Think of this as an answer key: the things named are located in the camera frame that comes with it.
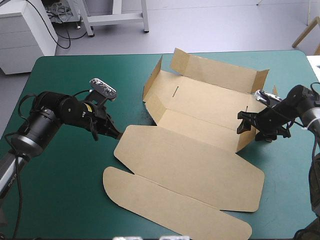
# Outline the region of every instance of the gray floor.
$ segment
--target gray floor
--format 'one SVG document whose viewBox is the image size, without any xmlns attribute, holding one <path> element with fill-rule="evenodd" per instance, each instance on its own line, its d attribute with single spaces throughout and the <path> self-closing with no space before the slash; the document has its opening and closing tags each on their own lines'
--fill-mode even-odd
<svg viewBox="0 0 320 240">
<path fill-rule="evenodd" d="M 111 0 L 87 0 L 91 15 L 110 13 Z M 57 48 L 56 55 L 107 55 L 172 53 L 175 47 L 187 52 L 290 50 L 305 29 L 308 0 L 148 0 L 150 32 L 140 23 L 95 27 L 95 37 L 73 40 L 71 48 Z M 123 12 L 141 9 L 140 0 L 123 0 Z M 320 15 L 314 0 L 311 17 Z M 69 24 L 72 37 L 85 28 Z M 66 35 L 61 26 L 56 31 Z M 313 55 L 319 44 L 316 27 L 300 44 Z M 67 40 L 60 40 L 66 46 Z M 0 71 L 0 136 L 10 119 L 29 74 L 4 75 Z"/>
</svg>

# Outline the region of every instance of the green tabletop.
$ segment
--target green tabletop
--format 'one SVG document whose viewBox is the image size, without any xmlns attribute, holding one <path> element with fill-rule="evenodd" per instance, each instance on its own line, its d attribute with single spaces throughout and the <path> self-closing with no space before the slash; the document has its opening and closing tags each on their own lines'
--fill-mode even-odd
<svg viewBox="0 0 320 240">
<path fill-rule="evenodd" d="M 277 86 L 285 97 L 297 84 L 309 87 L 317 78 L 306 56 L 300 51 L 258 51 L 198 53 L 257 70 L 270 69 L 265 87 Z M 107 111 L 115 125 L 124 131 L 128 125 L 152 125 L 142 102 L 143 87 L 160 54 L 52 56 L 40 58 L 21 94 L 52 91 L 74 94 L 89 89 L 89 80 L 100 78 L 118 92 Z M 172 55 L 163 56 L 162 68 L 170 70 Z M 31 100 L 22 106 L 28 115 Z M 22 124 L 17 108 L 6 133 Z M 239 155 L 265 173 L 260 207 L 254 213 L 230 212 L 252 226 L 252 238 L 291 238 L 296 230 L 308 225 L 311 211 L 308 171 L 311 164 L 313 135 L 298 126 L 291 128 L 290 139 L 273 143 L 252 142 Z M 106 167 L 126 167 L 113 155 L 118 141 L 100 136 L 95 142 L 91 133 L 73 126 L 61 127 L 47 149 L 22 171 L 23 210 L 19 238 L 113 238 L 141 236 L 158 238 L 172 231 L 125 210 L 106 195 L 102 174 Z M 0 155 L 9 146 L 0 141 Z M 18 209 L 15 185 L 3 204 L 9 225 L 0 228 L 11 237 Z"/>
</svg>

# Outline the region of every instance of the cardboard box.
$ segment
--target cardboard box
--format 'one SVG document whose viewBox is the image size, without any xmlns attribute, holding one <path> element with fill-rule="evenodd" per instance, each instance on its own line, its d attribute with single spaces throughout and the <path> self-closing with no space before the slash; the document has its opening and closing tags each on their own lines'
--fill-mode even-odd
<svg viewBox="0 0 320 240">
<path fill-rule="evenodd" d="M 262 89 L 269 70 L 206 59 L 175 49 L 171 68 L 155 66 L 143 90 L 145 106 L 159 127 L 201 142 L 238 152 L 256 129 L 237 134 L 239 111 L 259 112 L 264 105 L 252 95 Z"/>
<path fill-rule="evenodd" d="M 114 150 L 135 175 L 219 210 L 255 212 L 264 173 L 234 152 L 159 126 L 130 125 Z"/>
<path fill-rule="evenodd" d="M 246 240 L 251 227 L 221 210 L 254 212 L 264 173 L 235 152 L 256 129 L 237 134 L 239 111 L 264 108 L 252 95 L 257 71 L 175 49 L 171 68 L 155 66 L 143 90 L 157 126 L 129 126 L 114 155 L 134 174 L 108 167 L 103 185 L 119 206 L 195 240 Z"/>
<path fill-rule="evenodd" d="M 247 240 L 251 226 L 136 174 L 107 167 L 103 186 L 118 206 L 193 240 Z"/>
</svg>

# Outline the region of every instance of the white desk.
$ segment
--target white desk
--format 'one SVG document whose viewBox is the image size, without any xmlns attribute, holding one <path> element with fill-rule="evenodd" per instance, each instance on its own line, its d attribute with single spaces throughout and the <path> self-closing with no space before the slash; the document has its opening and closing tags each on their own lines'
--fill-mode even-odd
<svg viewBox="0 0 320 240">
<path fill-rule="evenodd" d="M 41 0 L 30 0 L 45 20 L 51 34 L 58 36 Z M 54 56 L 53 41 L 41 17 L 25 0 L 0 6 L 0 68 L 5 74 L 28 73 L 42 56 Z"/>
<path fill-rule="evenodd" d="M 320 82 L 320 56 L 307 56 L 311 67 L 318 78 L 318 81 Z"/>
<path fill-rule="evenodd" d="M 141 12 L 122 13 L 122 0 L 113 0 L 111 15 L 90 16 L 85 0 L 76 0 L 86 32 L 94 36 L 94 26 L 116 25 L 127 23 L 143 23 L 144 32 L 149 32 L 148 11 L 146 0 L 141 0 Z"/>
</svg>

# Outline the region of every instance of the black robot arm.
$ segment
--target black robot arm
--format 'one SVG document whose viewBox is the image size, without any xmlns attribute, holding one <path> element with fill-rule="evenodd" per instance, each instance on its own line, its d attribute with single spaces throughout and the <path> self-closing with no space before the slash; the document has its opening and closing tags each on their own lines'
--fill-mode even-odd
<svg viewBox="0 0 320 240">
<path fill-rule="evenodd" d="M 317 145 L 320 147 L 320 98 L 313 88 L 314 84 L 319 82 L 311 84 L 311 90 L 302 85 L 295 86 L 284 100 L 258 90 L 255 93 L 256 99 L 265 104 L 266 108 L 261 112 L 238 113 L 238 119 L 242 119 L 242 122 L 237 133 L 249 131 L 251 126 L 254 126 L 259 130 L 255 136 L 256 141 L 271 142 L 276 140 L 277 136 L 290 138 L 290 127 L 294 123 L 314 134 L 309 188 L 311 209 L 317 218 L 306 228 L 297 231 L 294 240 L 313 240 L 320 236 L 320 153 L 315 155 Z M 295 121 L 298 117 L 302 124 Z"/>
<path fill-rule="evenodd" d="M 92 90 L 82 91 L 89 92 L 84 100 L 78 100 L 76 94 L 40 93 L 33 101 L 29 117 L 23 117 L 25 121 L 18 131 L 5 136 L 11 150 L 0 160 L 0 205 L 17 177 L 16 164 L 21 170 L 30 159 L 39 156 L 62 124 L 86 129 L 96 141 L 98 134 L 120 139 L 122 133 L 114 126 L 105 107 L 107 100 L 113 101 L 117 97 L 116 90 L 98 78 L 92 79 L 90 84 Z"/>
</svg>

